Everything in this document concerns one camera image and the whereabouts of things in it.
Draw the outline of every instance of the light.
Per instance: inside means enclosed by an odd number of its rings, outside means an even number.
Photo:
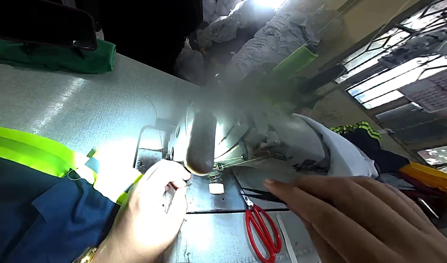
[[[279,8],[285,0],[254,0],[254,3],[256,3],[258,6],[261,7],[268,7],[272,9]]]

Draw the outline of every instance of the blue fabric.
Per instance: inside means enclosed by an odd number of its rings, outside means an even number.
[[[104,239],[118,209],[84,179],[0,159],[0,262],[70,263]]]

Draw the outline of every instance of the fingernail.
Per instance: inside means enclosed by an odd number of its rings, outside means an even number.
[[[267,178],[266,180],[264,180],[265,183],[267,184],[273,184],[275,181],[272,179]]]

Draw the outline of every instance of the neon yellow reflective strip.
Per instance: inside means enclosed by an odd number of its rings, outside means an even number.
[[[57,141],[1,127],[0,157],[56,177],[63,177],[69,169],[74,169],[81,178],[93,184],[93,188],[119,205],[126,200],[124,190],[142,177],[134,168],[117,167],[107,162],[100,162],[96,173],[84,165],[89,159],[87,156]]]
[[[70,168],[77,169],[88,159],[59,142],[2,127],[0,157],[57,177],[66,175]]]

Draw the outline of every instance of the green fabric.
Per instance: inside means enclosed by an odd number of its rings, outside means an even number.
[[[0,158],[57,177],[63,177],[69,169],[77,169],[84,165],[88,159],[59,142],[1,127]]]
[[[57,71],[63,70],[75,73],[105,73],[113,70],[116,47],[114,44],[97,40],[95,51],[72,48],[37,45],[29,54],[21,42],[0,39],[0,63],[33,69]]]

